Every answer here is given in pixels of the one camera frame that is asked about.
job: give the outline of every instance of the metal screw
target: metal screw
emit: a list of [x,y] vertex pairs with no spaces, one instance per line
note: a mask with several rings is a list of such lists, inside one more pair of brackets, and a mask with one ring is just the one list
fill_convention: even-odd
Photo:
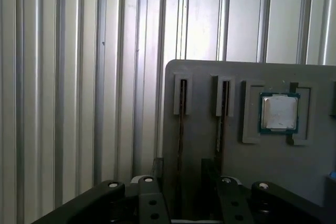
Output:
[[260,183],[259,187],[263,188],[263,189],[268,189],[268,185],[266,183]]
[[230,183],[231,179],[229,179],[229,178],[223,178],[222,181],[225,182],[225,183]]
[[111,183],[109,187],[117,187],[118,183]]

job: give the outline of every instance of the corrugated metal wall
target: corrugated metal wall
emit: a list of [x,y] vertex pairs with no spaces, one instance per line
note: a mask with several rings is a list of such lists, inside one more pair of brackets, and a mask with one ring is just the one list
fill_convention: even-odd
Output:
[[336,0],[0,0],[0,222],[161,155],[172,59],[336,65]]

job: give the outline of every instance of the blue object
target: blue object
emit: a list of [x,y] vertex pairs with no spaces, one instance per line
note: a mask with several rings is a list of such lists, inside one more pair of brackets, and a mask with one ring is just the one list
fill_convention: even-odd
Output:
[[329,175],[330,175],[330,177],[332,177],[332,178],[336,178],[336,172],[331,172]]

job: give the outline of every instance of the screw hole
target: screw hole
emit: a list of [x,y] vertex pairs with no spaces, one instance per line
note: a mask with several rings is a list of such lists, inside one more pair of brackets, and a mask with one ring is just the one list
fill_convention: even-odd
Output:
[[242,215],[235,215],[235,219],[239,220],[239,221],[242,221],[242,220],[244,220],[244,217]]
[[157,220],[159,218],[160,215],[158,214],[151,214],[151,219],[152,220]]
[[238,207],[238,206],[239,206],[239,203],[236,202],[236,201],[231,201],[231,205],[233,205],[234,207]]

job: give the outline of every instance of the gray panel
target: gray panel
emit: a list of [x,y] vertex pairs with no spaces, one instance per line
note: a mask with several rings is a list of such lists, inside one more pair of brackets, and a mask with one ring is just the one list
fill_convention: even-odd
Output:
[[42,72],[41,72],[41,212],[54,209],[55,179],[55,85],[57,0],[42,0]]
[[116,176],[119,131],[121,0],[106,0],[103,115],[100,180]]
[[257,60],[259,13],[260,0],[230,0],[227,61]]
[[267,59],[296,63],[301,0],[270,0]]
[[41,213],[41,0],[23,0],[23,124],[25,223]]
[[189,0],[186,59],[216,60],[219,0]]
[[[334,104],[334,83],[331,80],[336,78],[335,67],[211,61],[170,62],[166,69],[164,108],[163,157],[166,185],[173,182],[177,161],[179,116],[174,115],[173,99],[174,76],[177,72],[193,76],[192,113],[184,117],[184,197],[189,197],[188,194],[191,195],[199,186],[201,158],[212,158],[215,154],[218,122],[212,110],[216,104],[212,93],[217,87],[212,85],[212,76],[222,75],[235,76],[237,101],[234,116],[227,117],[225,126],[223,174],[238,178],[247,187],[258,180],[269,180],[316,204],[322,204],[324,176],[335,168],[336,121],[329,115]],[[289,92],[291,82],[298,83],[298,92],[303,97],[310,93],[308,98],[302,100],[302,107],[309,107],[308,116],[307,111],[299,112],[300,117],[307,117],[306,122],[302,121],[307,125],[307,132],[294,135],[294,143],[288,142],[285,135],[261,134],[255,137],[259,134],[257,121],[260,92]],[[249,109],[248,118],[244,115],[244,107],[245,111]],[[248,128],[247,136],[256,138],[257,144],[244,144],[244,139],[242,143],[245,128]],[[306,140],[309,143],[304,143],[305,146],[296,146],[302,145],[302,141]],[[171,188],[164,187],[170,202]]]
[[2,68],[2,223],[15,224],[16,190],[16,37],[15,0],[1,0]]
[[65,0],[62,202],[79,193],[79,85],[81,0]]
[[261,80],[247,80],[243,82],[242,89],[245,90],[244,103],[244,126],[242,142],[245,144],[260,143],[258,132],[258,97],[264,91],[265,82]]
[[318,65],[324,0],[311,0],[306,64]]
[[138,0],[124,0],[123,61],[121,66],[120,135],[118,180],[128,183],[132,178],[133,117],[135,88],[135,58],[137,43]]
[[336,44],[334,43],[336,33],[336,0],[325,0],[322,21],[322,42],[319,64],[336,65]]
[[97,58],[98,0],[83,0],[79,132],[79,193],[93,185],[93,134]]

